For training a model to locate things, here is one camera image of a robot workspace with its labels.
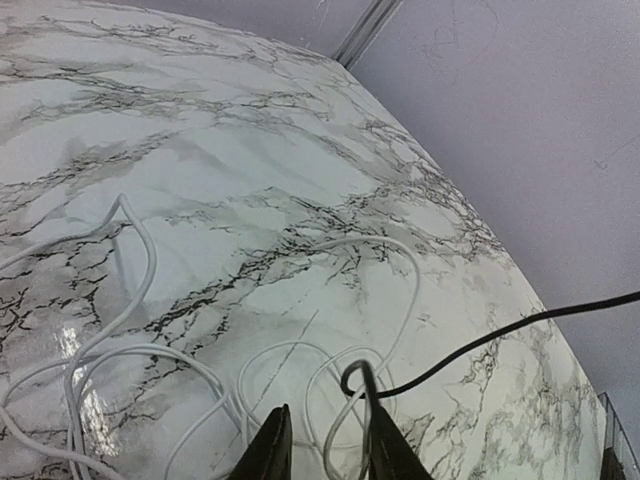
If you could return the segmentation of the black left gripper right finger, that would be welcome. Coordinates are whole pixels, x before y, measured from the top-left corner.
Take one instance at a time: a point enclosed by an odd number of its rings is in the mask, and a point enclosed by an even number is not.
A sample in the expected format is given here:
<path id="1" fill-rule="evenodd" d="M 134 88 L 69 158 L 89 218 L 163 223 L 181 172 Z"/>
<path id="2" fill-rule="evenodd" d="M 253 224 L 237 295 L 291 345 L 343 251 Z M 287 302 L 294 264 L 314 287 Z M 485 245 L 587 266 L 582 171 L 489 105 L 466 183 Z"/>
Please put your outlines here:
<path id="1" fill-rule="evenodd" d="M 418 456 L 379 404 L 371 406 L 369 478 L 378 480 L 432 480 Z"/>

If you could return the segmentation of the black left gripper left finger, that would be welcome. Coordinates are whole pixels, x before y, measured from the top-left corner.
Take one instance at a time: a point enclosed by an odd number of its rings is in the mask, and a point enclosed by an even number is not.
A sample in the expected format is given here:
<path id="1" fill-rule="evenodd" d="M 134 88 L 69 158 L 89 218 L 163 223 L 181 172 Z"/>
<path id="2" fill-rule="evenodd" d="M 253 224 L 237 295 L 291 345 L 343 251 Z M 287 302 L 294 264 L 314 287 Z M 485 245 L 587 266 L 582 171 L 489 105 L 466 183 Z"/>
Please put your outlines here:
<path id="1" fill-rule="evenodd" d="M 290 480 L 292 422 L 287 404 L 274 408 L 234 468 L 239 480 Z"/>

